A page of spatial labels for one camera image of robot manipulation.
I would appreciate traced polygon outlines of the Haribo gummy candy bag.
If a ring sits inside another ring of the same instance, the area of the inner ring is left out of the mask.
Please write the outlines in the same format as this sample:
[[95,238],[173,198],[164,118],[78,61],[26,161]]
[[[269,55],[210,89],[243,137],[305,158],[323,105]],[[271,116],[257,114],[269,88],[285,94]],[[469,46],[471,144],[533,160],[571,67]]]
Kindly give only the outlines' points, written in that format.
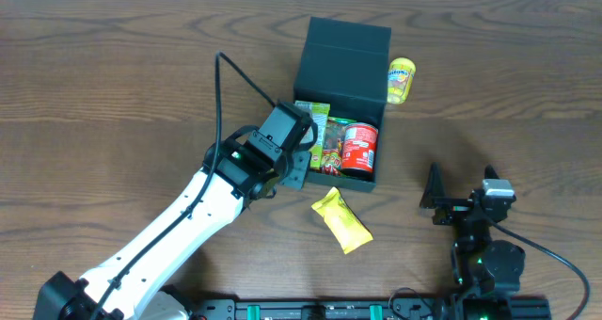
[[345,129],[354,120],[329,117],[325,127],[325,140],[323,144],[320,171],[331,176],[341,175],[341,155],[345,139]]

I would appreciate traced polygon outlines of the green yellow carton box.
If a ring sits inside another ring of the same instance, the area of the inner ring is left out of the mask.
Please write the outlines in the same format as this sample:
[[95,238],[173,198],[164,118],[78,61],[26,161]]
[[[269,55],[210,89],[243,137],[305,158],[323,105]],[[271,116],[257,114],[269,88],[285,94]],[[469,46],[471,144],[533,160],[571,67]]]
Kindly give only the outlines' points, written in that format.
[[323,144],[325,139],[325,127],[330,112],[330,104],[315,103],[307,101],[295,101],[294,104],[300,109],[309,112],[313,122],[316,124],[316,133],[309,129],[302,139],[302,143],[315,142],[309,148],[311,155],[309,167],[313,170],[319,170],[323,154]]

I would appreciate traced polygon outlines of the red potato chips can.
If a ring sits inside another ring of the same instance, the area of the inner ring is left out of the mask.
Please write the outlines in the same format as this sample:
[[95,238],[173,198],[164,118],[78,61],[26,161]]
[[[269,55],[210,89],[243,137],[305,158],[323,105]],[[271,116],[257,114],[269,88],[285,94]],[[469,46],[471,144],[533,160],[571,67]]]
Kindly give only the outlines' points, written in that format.
[[367,123],[356,122],[345,127],[341,172],[348,176],[371,178],[378,130]]

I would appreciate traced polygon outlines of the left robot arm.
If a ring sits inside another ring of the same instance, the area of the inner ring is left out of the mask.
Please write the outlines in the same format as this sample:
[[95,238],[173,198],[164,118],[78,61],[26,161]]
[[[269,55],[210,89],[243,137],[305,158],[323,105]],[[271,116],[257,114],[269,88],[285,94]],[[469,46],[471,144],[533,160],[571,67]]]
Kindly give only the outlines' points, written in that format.
[[162,288],[210,237],[276,186],[303,180],[317,128],[246,125],[219,137],[178,198],[128,245],[78,280],[57,272],[40,288],[37,319],[187,319],[190,312]]

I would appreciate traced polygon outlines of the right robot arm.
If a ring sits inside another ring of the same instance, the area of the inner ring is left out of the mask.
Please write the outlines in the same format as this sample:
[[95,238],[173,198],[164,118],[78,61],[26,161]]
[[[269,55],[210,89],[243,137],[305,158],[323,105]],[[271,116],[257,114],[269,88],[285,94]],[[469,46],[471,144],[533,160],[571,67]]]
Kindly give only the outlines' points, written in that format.
[[458,289],[436,299],[435,319],[510,319],[510,296],[520,289],[525,251],[505,240],[494,240],[490,228],[508,216],[516,201],[511,183],[501,179],[492,166],[484,170],[482,185],[466,199],[446,194],[437,163],[429,175],[420,208],[432,209],[432,221],[451,226],[452,274]]

